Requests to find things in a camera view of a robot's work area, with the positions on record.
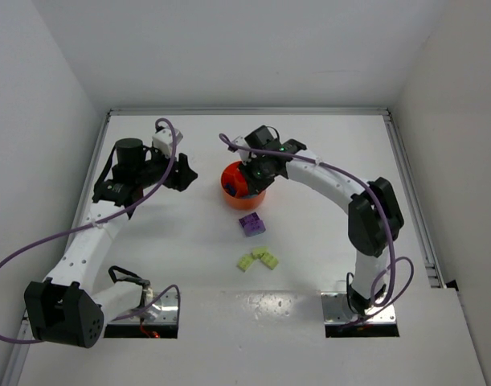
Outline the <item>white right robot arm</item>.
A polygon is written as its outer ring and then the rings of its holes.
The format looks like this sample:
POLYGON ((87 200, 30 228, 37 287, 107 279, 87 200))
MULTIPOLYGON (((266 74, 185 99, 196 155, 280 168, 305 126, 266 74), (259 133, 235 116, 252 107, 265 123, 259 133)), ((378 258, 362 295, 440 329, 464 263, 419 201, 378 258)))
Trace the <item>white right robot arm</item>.
POLYGON ((391 183, 379 177, 365 180, 321 161, 296 139, 280 140, 273 128, 262 125, 230 142, 239 153, 239 172, 252 194, 265 191, 281 176, 305 185, 341 208, 347 216, 347 235, 356 261, 347 299, 351 310, 365 315, 385 306, 395 280, 385 276, 394 267, 395 241, 404 219, 391 183))

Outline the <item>blue arch lego piece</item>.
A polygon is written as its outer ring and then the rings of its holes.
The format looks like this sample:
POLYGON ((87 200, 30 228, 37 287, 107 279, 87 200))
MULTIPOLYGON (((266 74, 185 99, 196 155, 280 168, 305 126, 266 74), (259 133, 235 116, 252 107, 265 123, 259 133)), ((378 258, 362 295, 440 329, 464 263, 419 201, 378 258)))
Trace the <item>blue arch lego piece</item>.
POLYGON ((229 194, 229 196, 235 197, 236 190, 230 183, 225 184, 223 188, 225 192, 229 194))

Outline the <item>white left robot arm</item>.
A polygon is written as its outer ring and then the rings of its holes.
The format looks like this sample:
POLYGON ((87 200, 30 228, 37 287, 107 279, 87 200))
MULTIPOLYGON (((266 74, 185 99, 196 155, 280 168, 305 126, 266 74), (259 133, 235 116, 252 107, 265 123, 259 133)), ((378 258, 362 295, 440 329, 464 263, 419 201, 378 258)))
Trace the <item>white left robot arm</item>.
POLYGON ((137 138, 115 143, 93 189, 84 229, 41 282, 31 282, 24 301, 35 339, 92 347, 109 322, 142 314, 153 303, 150 282, 111 266, 112 285, 94 292, 96 276, 120 230, 130 221, 148 187, 184 191, 197 179, 185 154, 176 154, 180 137, 153 136, 151 146, 137 138))

